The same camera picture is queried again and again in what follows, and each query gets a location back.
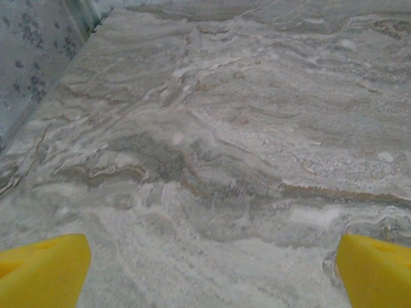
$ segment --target floor surface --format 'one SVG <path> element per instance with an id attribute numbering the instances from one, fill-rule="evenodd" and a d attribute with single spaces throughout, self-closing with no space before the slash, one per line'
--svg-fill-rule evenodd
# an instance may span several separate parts
<path id="1" fill-rule="evenodd" d="M 340 236 L 411 245 L 411 22 L 256 12 L 114 10 L 3 157 L 0 248 L 85 233 L 79 308 L 348 308 Z"/>

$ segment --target yellow object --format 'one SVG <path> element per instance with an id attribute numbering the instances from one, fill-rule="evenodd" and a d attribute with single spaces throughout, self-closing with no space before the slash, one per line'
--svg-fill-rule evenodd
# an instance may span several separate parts
<path id="1" fill-rule="evenodd" d="M 337 267 L 353 308 L 411 307 L 411 249 L 347 234 Z"/>
<path id="2" fill-rule="evenodd" d="M 0 308 L 75 308 L 90 261 L 83 234 L 0 252 Z"/>

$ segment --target wall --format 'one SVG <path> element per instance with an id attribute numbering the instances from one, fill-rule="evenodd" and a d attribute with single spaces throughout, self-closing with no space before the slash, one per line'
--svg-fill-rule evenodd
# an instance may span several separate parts
<path id="1" fill-rule="evenodd" d="M 83 46 L 95 16 L 82 1 L 0 1 L 0 152 Z"/>

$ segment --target patterned wallpaper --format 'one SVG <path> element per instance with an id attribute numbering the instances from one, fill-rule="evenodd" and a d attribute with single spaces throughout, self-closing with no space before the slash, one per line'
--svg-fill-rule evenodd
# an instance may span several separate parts
<path id="1" fill-rule="evenodd" d="M 62 0 L 0 1 L 0 152 L 83 45 L 73 21 Z"/>

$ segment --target marble veining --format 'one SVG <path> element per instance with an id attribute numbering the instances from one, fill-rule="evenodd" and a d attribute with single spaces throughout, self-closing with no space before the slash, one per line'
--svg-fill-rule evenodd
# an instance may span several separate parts
<path id="1" fill-rule="evenodd" d="M 410 16 L 180 9 L 91 35 L 1 161 L 1 248 L 87 234 L 84 308 L 348 308 L 340 236 L 411 245 Z"/>

